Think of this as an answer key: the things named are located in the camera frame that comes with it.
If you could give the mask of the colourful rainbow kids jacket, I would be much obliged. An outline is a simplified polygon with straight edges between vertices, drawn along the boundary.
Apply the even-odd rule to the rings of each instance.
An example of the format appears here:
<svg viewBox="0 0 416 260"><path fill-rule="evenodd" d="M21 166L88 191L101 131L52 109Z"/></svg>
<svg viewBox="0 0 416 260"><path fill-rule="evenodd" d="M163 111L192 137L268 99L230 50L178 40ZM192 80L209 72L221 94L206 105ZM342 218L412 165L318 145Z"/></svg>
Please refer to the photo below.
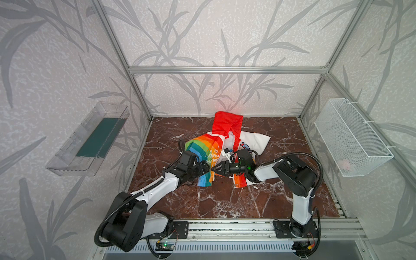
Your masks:
<svg viewBox="0 0 416 260"><path fill-rule="evenodd" d="M185 149L195 153L199 160L209 166L222 161L232 162L234 156L225 156L224 150L236 153L246 149L262 154L270 137L260 133L242 130L244 116L228 112L217 112L214 116L212 131L193 138L185 144Z"/></svg>

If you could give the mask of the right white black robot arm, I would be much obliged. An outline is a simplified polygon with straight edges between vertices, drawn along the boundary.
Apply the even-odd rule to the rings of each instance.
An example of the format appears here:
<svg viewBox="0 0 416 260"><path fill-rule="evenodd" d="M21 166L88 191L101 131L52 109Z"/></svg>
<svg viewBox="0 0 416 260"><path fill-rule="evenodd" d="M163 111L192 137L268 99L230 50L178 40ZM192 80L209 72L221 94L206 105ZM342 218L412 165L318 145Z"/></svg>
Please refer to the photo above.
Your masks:
<svg viewBox="0 0 416 260"><path fill-rule="evenodd" d="M280 179L292 192L293 208L286 224L274 222L276 232L302 238L314 229L313 199L323 181L319 160L311 154L293 152L269 162L261 163L259 154L252 149L235 152L225 150L228 159L218 162L211 170L220 176L243 176L253 184Z"/></svg>

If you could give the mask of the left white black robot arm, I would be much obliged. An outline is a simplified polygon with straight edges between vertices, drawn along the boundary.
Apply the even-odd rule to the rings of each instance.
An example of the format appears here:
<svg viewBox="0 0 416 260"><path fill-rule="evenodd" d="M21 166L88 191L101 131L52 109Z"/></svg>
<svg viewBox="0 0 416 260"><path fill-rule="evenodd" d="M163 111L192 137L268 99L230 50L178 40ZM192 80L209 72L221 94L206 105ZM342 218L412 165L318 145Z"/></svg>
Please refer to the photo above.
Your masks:
<svg viewBox="0 0 416 260"><path fill-rule="evenodd" d="M193 152L182 152L163 169L157 180L138 191L121 192L115 197L95 232L95 245L116 246L129 252L143 238L149 240L154 234L171 236L174 233L173 217L166 213L148 214L149 209L181 185L209 171L205 160L200 160Z"/></svg>

